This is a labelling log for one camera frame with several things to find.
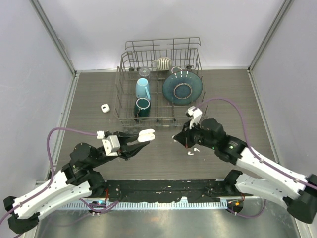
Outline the oval white charging case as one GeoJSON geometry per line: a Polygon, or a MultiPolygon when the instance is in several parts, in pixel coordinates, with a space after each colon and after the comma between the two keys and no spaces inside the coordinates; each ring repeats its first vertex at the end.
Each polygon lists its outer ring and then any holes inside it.
{"type": "Polygon", "coordinates": [[[154,129],[145,129],[141,130],[138,134],[137,141],[139,143],[149,142],[155,139],[155,130],[154,129]]]}

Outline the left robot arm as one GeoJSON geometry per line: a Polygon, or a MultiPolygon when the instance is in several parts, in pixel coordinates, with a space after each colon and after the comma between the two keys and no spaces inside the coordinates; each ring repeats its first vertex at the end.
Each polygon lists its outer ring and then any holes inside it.
{"type": "Polygon", "coordinates": [[[77,144],[69,163],[58,172],[52,172],[50,180],[23,196],[4,199],[7,213],[1,221],[7,220],[9,228],[21,235],[69,202],[102,197],[107,184],[94,169],[116,158],[129,160],[154,140],[155,131],[145,129],[136,134],[97,131],[91,135],[101,140],[101,147],[95,148],[84,142],[77,144]]]}

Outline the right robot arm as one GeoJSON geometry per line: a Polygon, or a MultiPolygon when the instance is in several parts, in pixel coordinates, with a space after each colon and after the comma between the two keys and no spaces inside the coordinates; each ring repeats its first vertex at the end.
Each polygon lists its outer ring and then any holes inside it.
{"type": "Polygon", "coordinates": [[[237,137],[226,134],[214,118],[194,124],[188,121],[173,140],[185,148],[201,145],[214,150],[222,161],[244,168],[258,177],[232,170],[225,178],[224,191],[230,196],[251,194],[274,202],[290,215],[311,224],[317,213],[317,177],[296,173],[261,155],[237,137]]]}

